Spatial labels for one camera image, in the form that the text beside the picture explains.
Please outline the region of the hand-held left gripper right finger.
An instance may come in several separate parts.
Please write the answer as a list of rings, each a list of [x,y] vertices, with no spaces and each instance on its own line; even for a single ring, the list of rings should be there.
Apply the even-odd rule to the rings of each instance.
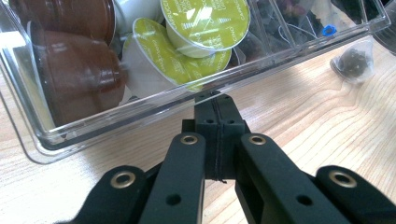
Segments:
[[[234,178],[252,224],[340,224],[340,212],[270,137],[251,133],[233,99],[218,98],[218,177]]]

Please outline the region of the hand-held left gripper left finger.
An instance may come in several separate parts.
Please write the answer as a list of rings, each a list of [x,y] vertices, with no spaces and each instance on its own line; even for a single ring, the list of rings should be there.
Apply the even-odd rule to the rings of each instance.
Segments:
[[[194,118],[168,148],[139,224],[201,224],[205,179],[215,172],[218,118],[209,93],[195,98]]]

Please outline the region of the clear drawer with capsules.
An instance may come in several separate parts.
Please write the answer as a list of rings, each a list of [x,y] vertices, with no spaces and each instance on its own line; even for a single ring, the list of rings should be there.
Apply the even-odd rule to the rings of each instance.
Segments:
[[[298,63],[386,28],[389,16],[381,0],[247,0],[250,24],[245,38],[231,49],[226,68],[172,89],[138,98],[127,87],[122,48],[133,32],[115,33],[108,45],[126,71],[120,104],[101,113],[55,126],[38,86],[32,41],[26,25],[0,0],[0,62],[5,89],[13,96],[10,116],[28,157],[50,163],[88,147],[124,126],[189,105],[204,91],[228,90],[249,77]],[[337,32],[323,36],[333,25]]]

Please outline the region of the clear pyramid tea bag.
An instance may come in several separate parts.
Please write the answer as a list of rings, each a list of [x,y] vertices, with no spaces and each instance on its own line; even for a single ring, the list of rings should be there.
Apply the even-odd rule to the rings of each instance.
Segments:
[[[331,69],[345,81],[359,84],[374,75],[374,41],[366,38],[331,59]]]

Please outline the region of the green lid coffee capsule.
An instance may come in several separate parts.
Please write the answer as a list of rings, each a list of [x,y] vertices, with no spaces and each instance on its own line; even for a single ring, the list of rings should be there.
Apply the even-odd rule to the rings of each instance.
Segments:
[[[231,55],[232,51],[229,49],[204,58],[187,57],[183,63],[186,74],[182,78],[182,82],[191,82],[224,70],[231,59]]]
[[[127,87],[138,98],[200,79],[203,74],[189,64],[171,44],[166,29],[147,18],[136,19],[122,48],[121,63],[128,72]]]
[[[192,58],[232,49],[247,35],[247,0],[161,0],[173,46]]]

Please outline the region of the brown coffee capsule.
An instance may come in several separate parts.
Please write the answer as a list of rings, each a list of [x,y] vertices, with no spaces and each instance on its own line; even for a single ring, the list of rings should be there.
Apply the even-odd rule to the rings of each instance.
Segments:
[[[111,43],[116,16],[113,0],[9,0],[21,24],[29,21],[45,30],[85,35]]]
[[[52,122],[59,127],[118,106],[126,71],[102,40],[48,31],[30,21],[33,65]]]

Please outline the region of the small blue tag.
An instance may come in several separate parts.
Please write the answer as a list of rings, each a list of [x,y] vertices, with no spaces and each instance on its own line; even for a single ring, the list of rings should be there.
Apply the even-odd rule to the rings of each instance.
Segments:
[[[322,29],[322,35],[323,36],[330,36],[330,35],[334,35],[337,32],[336,28],[329,24],[326,25],[323,29]]]

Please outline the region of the white coffee capsule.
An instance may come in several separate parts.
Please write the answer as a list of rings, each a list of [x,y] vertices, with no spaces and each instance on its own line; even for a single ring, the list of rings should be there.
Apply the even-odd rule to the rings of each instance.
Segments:
[[[139,18],[163,22],[160,0],[113,0],[116,12],[116,31],[120,35],[132,32],[133,23]]]

